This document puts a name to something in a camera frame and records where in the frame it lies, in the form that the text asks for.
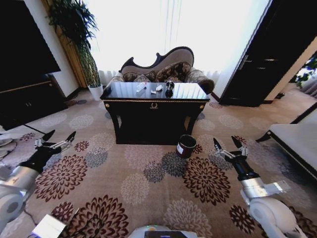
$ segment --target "door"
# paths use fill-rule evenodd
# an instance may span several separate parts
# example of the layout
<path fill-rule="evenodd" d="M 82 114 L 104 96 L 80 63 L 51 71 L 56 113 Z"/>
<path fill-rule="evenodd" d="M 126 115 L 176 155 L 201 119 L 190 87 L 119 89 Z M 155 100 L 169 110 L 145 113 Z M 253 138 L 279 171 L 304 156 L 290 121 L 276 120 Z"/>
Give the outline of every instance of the door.
<path fill-rule="evenodd" d="M 317 1 L 273 0 L 220 103 L 256 107 L 317 35 Z"/>

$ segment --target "tv stand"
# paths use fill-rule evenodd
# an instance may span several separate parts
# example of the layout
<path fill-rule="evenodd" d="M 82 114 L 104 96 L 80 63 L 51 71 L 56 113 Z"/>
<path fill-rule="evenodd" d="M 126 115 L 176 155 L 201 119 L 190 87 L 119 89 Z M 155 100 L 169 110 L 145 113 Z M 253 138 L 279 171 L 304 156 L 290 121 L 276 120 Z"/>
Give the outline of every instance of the tv stand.
<path fill-rule="evenodd" d="M 9 130 L 67 108 L 52 77 L 0 91 L 0 125 Z"/>

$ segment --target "bench leg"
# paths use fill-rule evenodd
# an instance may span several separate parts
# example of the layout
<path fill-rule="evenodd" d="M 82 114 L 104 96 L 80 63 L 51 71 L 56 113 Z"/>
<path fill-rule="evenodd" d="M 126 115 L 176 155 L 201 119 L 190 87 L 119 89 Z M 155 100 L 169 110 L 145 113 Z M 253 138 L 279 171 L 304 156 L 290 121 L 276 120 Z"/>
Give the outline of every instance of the bench leg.
<path fill-rule="evenodd" d="M 257 139 L 256 142 L 259 143 L 259 142 L 262 142 L 262 141 L 266 141 L 266 140 L 269 140 L 271 137 L 270 137 L 270 132 L 268 131 L 267 133 L 264 134 L 264 136 L 262 136 L 260 139 Z"/>

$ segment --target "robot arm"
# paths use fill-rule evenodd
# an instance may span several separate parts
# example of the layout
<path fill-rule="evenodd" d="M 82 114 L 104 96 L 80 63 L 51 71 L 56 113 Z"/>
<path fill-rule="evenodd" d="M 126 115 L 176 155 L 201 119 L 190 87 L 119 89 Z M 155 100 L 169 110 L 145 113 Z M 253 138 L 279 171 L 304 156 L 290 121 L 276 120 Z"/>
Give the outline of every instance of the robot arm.
<path fill-rule="evenodd" d="M 13 172 L 0 180 L 0 234 L 6 224 L 17 218 L 24 210 L 25 202 L 35 190 L 35 179 L 43 172 L 43 167 L 52 155 L 71 146 L 76 132 L 59 143 L 46 142 L 54 130 L 35 141 L 36 152 L 29 160 L 20 163 Z"/>
<path fill-rule="evenodd" d="M 213 139 L 216 153 L 227 162 L 232 163 L 242 184 L 241 195 L 249 206 L 249 214 L 261 224 L 270 238 L 306 238 L 296 223 L 294 214 L 282 202 L 269 196 L 286 192 L 290 187 L 285 181 L 270 184 L 263 183 L 260 175 L 255 173 L 247 163 L 248 150 L 232 136 L 238 151 L 228 152 Z"/>

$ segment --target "coffee table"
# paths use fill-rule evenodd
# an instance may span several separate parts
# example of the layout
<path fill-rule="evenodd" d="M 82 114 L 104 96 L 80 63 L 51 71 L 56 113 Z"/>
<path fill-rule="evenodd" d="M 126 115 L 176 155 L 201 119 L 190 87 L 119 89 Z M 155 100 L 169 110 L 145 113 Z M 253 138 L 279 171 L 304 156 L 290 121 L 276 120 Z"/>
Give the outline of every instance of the coffee table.
<path fill-rule="evenodd" d="M 165 94 L 166 83 L 147 83 L 137 93 L 138 84 L 113 82 L 100 97 L 111 116 L 117 144 L 176 145 L 181 135 L 192 133 L 209 101 L 197 83 L 175 83 L 171 97 Z M 163 90 L 151 94 L 160 84 Z"/>

